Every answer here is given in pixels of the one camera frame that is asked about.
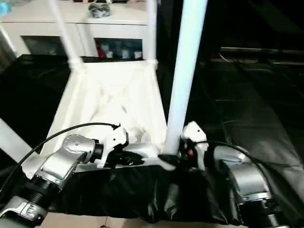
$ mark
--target red object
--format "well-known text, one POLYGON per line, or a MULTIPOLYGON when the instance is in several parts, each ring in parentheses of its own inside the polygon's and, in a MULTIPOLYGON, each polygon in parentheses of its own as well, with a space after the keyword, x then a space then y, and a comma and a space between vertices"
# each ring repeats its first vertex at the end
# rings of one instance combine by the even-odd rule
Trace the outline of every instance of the red object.
POLYGON ((105 52, 101 49, 100 44, 98 42, 96 42, 96 49, 97 49, 98 57, 104 58, 105 52))
POLYGON ((193 155, 194 155, 193 151, 189 151, 188 154, 189 154, 190 156, 193 156, 193 155))

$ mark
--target black tablecloth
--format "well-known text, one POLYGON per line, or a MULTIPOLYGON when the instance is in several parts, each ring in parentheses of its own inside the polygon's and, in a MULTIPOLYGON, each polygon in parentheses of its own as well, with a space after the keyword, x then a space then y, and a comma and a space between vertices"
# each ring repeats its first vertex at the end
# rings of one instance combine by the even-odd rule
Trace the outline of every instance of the black tablecloth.
MULTIPOLYGON (((46 137, 69 73, 65 58, 21 56, 0 75, 0 118, 30 146, 46 137)), ((208 139, 240 145, 256 157, 276 163, 266 170, 267 179, 284 213, 299 226, 304 219, 303 73, 304 67, 299 66, 199 65, 186 116, 186 123, 196 121, 208 139)), ((173 72, 160 64, 157 75, 167 117, 173 72)), ((0 168, 14 163, 5 153, 0 156, 0 168)), ((10 194, 18 192, 24 180, 20 173, 10 194)), ((151 166, 75 174, 51 209, 140 217, 148 222, 238 225, 240 219, 231 202, 228 185, 218 173, 169 172, 151 166)))

